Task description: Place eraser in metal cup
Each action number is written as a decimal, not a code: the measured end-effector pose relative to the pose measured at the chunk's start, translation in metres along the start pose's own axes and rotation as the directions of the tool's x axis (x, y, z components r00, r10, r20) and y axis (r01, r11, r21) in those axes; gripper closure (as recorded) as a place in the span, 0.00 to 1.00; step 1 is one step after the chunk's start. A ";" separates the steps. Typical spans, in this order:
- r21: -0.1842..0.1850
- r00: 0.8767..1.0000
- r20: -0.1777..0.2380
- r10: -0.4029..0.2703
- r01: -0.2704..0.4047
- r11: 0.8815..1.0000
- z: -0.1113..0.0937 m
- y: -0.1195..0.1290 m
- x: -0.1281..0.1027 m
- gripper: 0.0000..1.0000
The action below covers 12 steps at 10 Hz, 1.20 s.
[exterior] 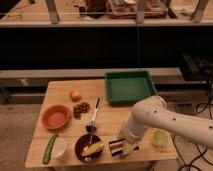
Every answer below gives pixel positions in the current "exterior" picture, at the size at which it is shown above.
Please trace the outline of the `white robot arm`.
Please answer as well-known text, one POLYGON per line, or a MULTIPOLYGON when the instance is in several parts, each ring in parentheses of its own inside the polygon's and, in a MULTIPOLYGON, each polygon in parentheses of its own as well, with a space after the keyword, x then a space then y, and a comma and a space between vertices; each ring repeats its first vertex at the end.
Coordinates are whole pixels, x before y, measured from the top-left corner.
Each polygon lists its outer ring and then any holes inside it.
POLYGON ((213 150, 213 120, 170 111, 166 101, 155 95, 135 103, 123 122, 120 131, 124 138, 123 156, 132 153, 149 127, 178 134, 213 150))

